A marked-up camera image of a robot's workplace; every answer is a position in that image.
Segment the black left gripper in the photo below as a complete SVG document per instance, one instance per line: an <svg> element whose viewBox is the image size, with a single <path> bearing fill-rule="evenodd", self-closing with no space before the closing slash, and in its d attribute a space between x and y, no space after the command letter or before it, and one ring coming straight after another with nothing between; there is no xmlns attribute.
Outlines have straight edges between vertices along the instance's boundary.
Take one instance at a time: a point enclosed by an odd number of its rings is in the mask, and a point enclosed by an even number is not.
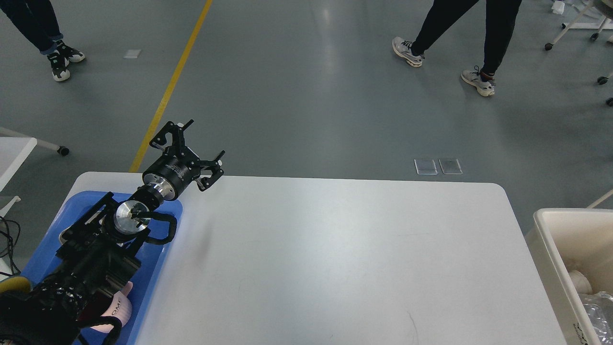
<svg viewBox="0 0 613 345"><path fill-rule="evenodd" d="M168 121L149 142L162 155L143 172L142 179L161 202L176 200L192 181L200 191L206 191L224 175L221 158L225 150L213 160L200 160L192 151L187 153L184 131L192 124L193 119L186 124Z"/></svg>

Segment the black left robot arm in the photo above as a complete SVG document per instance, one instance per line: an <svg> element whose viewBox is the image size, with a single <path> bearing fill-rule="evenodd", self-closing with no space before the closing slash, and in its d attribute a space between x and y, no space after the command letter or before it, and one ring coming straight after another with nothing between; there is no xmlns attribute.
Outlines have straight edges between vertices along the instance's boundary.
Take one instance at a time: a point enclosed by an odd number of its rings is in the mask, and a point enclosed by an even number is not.
<svg viewBox="0 0 613 345"><path fill-rule="evenodd" d="M169 244L177 233L175 216L158 212L175 201L192 182L205 191L224 175L224 151L201 160L186 146L184 132L192 124L167 122L149 142L162 151L142 175L143 185L125 201L105 194L62 234L52 273L34 287L1 284L1 340L13 345L87 344L84 328L109 325L104 345L114 345L123 329L117 316L83 318L97 297L114 297L141 267L142 245Z"/></svg>

